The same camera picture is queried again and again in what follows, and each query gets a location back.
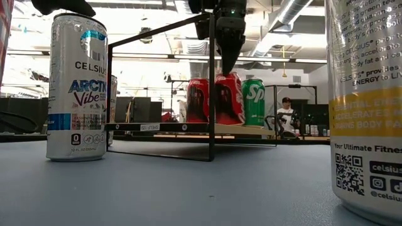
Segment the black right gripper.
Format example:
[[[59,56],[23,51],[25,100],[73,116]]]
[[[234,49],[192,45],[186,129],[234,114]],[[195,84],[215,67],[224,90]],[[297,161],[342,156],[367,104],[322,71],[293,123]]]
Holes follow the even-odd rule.
[[[219,0],[216,22],[216,43],[222,58],[222,73],[227,75],[233,69],[245,42],[247,0]]]

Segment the green Sprite can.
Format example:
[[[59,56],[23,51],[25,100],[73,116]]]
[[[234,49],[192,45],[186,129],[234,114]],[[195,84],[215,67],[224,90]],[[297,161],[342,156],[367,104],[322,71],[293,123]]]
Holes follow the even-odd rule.
[[[242,83],[246,126],[264,126],[265,87],[259,78],[249,78]]]

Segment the ceiling light strip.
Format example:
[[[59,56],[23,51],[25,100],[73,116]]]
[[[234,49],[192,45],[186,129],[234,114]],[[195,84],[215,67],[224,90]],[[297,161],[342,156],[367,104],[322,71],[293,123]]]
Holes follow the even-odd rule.
[[[322,59],[307,59],[307,58],[256,58],[256,57],[242,57],[240,61],[250,62],[284,62],[284,63],[312,63],[312,64],[326,64],[327,60]]]

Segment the dark ceiling device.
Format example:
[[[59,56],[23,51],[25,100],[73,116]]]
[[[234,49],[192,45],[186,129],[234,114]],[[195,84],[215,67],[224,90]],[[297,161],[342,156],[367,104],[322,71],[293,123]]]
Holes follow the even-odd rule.
[[[141,31],[139,32],[139,34],[147,33],[149,31],[151,31],[150,27],[142,27]],[[153,37],[152,36],[147,36],[147,37],[144,37],[144,38],[140,39],[140,41],[142,43],[144,43],[144,44],[150,44],[150,43],[153,42]]]

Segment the white Celsius Arctic Vibe can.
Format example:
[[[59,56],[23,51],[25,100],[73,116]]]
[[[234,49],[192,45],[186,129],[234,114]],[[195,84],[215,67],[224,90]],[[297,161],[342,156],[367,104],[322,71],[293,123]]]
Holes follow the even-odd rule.
[[[61,13],[52,23],[46,157],[90,161],[106,153],[107,30]]]

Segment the person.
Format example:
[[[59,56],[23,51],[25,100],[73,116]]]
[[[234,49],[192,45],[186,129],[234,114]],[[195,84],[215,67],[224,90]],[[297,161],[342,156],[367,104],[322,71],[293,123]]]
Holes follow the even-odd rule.
[[[285,131],[299,129],[301,122],[297,112],[291,108],[291,99],[289,97],[282,98],[282,107],[276,113],[280,115],[279,122]]]

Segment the black partition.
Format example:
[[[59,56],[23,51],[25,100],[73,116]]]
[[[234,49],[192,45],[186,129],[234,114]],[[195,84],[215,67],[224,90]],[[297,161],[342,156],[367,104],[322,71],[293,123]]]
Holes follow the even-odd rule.
[[[41,133],[43,130],[43,125],[47,120],[48,114],[48,98],[42,99],[17,99],[17,98],[0,98],[0,111],[10,112],[13,114],[18,114],[37,124],[37,130],[35,132]],[[0,116],[4,120],[10,120],[13,124],[23,127],[25,129],[34,129],[35,127],[32,123],[24,119],[18,119],[12,116]],[[16,134],[22,134],[22,132],[15,131],[14,129],[0,124],[0,132],[12,132]]]

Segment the dark monitor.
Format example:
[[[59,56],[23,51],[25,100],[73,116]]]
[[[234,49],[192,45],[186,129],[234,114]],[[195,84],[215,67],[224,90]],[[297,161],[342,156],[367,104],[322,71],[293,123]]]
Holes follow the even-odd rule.
[[[115,122],[134,122],[132,97],[117,97]]]
[[[148,122],[150,115],[151,98],[150,97],[135,97],[133,119],[134,122]]]

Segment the black background screen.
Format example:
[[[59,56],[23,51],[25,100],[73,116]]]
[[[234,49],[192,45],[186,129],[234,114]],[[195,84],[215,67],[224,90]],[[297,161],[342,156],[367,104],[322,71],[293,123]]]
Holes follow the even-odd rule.
[[[306,104],[303,107],[303,115],[305,124],[329,125],[328,104]]]

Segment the white Celsius can orange print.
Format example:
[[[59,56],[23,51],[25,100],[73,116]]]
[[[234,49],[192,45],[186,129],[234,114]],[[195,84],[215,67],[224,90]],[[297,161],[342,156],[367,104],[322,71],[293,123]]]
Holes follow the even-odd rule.
[[[111,109],[109,120],[111,123],[115,123],[116,115],[116,99],[117,99],[117,77],[111,76]],[[114,131],[109,131],[108,146],[112,145]]]

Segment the white yellow Celsius can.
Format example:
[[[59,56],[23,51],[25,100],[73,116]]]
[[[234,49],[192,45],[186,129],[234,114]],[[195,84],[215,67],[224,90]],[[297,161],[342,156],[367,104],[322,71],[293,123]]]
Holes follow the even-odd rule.
[[[325,0],[332,190],[402,226],[402,0]]]

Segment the silver ventilation duct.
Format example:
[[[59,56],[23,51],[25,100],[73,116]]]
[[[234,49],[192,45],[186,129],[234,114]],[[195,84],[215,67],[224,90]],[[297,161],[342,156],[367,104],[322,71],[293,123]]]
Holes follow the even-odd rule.
[[[260,27],[259,43],[250,51],[249,57],[263,57],[268,50],[262,45],[267,41],[268,33],[291,33],[294,22],[301,15],[301,11],[309,6],[313,0],[283,0],[276,11],[268,14],[267,22]]]

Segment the black background rig frame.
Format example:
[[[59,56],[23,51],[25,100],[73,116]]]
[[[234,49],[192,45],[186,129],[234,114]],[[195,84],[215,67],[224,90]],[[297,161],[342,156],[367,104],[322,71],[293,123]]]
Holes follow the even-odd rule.
[[[318,104],[317,87],[315,85],[272,85],[274,104],[279,104],[285,97],[294,100],[307,100],[307,104]]]

